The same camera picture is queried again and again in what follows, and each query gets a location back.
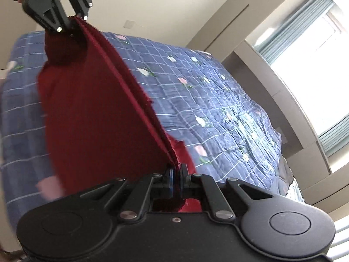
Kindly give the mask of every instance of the floral pattern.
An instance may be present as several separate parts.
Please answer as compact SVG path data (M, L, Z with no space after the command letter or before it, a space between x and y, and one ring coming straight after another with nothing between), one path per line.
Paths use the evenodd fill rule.
M187 88L187 89L192 89L193 86L188 84L188 81L184 78L178 78L178 80Z
M116 36L116 38L118 38L120 40L127 40L127 38L125 36L121 36L119 34L116 34L115 36Z
M153 76L156 77L156 75L151 71L151 70L146 70L143 68L136 68L142 75L148 77L148 76Z
M6 69L10 72L13 68L17 66L16 61L10 61L7 63Z
M234 120L233 116L231 116L231 114L229 112L226 113L226 118L228 120Z
M177 60L175 58L173 58L172 56L168 56L167 59L169 59L172 62L177 62Z
M198 145L194 148L200 156L207 156L207 152L202 145Z
M36 184L41 196L48 202L64 196L64 191L57 176L50 176Z
M205 127L206 126L206 122L203 118L201 117L198 117L198 116L195 116L196 118L196 121L202 126L202 127Z
M256 134L255 132L252 132L252 133L251 133L251 138L252 138L253 140L257 140L257 139L258 139L258 136L257 136L257 134Z
M248 162L250 160L250 158L248 157L248 154L244 154L243 159L245 162Z

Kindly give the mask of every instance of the wall outlet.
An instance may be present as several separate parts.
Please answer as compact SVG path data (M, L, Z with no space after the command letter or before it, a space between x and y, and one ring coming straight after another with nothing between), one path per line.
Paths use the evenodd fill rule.
M129 20L127 20L127 21L125 22L125 24L123 25L123 27L124 27L125 29L131 29L131 28L133 28L134 24L135 24L135 21L129 21Z

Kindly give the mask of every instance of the red towel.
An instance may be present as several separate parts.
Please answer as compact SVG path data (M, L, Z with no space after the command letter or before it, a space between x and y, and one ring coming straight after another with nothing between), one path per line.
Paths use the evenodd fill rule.
M191 158L168 137L122 58L79 18L74 34L46 33L38 77L46 142L66 194L115 177L137 180Z

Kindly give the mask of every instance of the bright window light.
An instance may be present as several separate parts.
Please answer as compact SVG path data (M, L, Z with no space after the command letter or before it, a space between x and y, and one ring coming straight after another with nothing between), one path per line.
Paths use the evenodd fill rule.
M349 35L325 15L271 65L297 99L317 135L349 113L348 47ZM330 168L335 172L349 163L349 150L343 148L329 158Z
M262 44L271 34L275 31L274 28L267 29L256 41L256 44L254 46L258 46Z

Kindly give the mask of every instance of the blue quilt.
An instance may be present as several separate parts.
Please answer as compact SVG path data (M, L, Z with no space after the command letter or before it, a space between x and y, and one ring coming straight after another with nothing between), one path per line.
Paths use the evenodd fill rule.
M209 53L104 33L130 68L164 129L185 145L197 172L216 181L236 177L270 189L278 173L281 138L265 111ZM44 32L22 36L10 57L1 97L1 167L13 226L45 204L37 184L53 175L45 144L45 114L37 74L46 55Z

